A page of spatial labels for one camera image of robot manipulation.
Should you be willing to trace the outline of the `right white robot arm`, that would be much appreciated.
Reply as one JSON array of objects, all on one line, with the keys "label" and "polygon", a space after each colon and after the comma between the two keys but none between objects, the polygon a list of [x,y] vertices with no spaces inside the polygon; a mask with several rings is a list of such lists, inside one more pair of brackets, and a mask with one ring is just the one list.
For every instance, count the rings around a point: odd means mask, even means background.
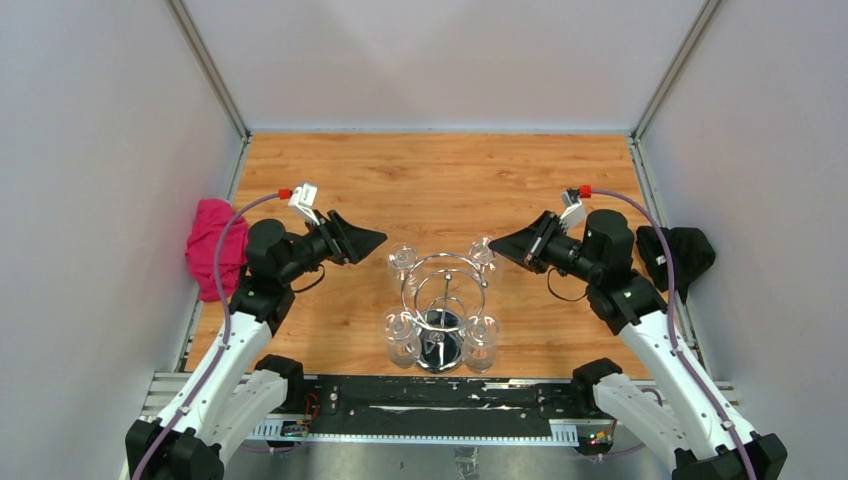
[{"label": "right white robot arm", "polygon": [[603,358],[574,370],[571,403],[584,417],[622,422],[674,479],[776,479],[788,452],[761,434],[719,391],[668,319],[671,306],[632,267],[634,234],[612,210],[589,213],[582,240],[546,211],[529,226],[490,243],[498,255],[534,272],[555,270],[586,284],[591,310],[648,369],[662,407]]}]

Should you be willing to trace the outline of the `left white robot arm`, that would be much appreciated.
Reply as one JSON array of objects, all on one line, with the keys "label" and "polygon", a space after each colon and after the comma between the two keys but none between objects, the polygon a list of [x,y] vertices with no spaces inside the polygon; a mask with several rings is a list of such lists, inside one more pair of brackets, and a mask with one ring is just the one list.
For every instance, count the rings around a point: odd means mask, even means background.
[{"label": "left white robot arm", "polygon": [[268,355],[296,299],[292,284],[324,262],[357,264],[387,241],[337,211],[319,215],[303,235],[276,219],[248,230],[239,285],[226,298],[213,345],[181,389],[152,420],[139,419],[125,437],[133,479],[221,479],[229,461],[274,409],[298,411],[306,400],[301,363]]}]

